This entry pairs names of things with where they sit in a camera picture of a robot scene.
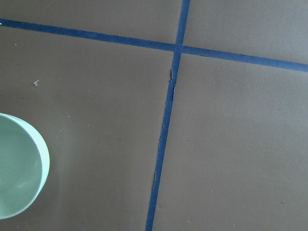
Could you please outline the green bowl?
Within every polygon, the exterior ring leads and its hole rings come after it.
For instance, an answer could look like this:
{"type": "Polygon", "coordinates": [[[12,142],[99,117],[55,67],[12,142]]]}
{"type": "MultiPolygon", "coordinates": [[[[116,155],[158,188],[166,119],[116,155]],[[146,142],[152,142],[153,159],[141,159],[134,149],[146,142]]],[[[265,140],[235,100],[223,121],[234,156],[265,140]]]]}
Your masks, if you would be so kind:
{"type": "Polygon", "coordinates": [[[0,218],[25,211],[41,192],[50,156],[41,134],[26,121],[0,115],[0,218]]]}

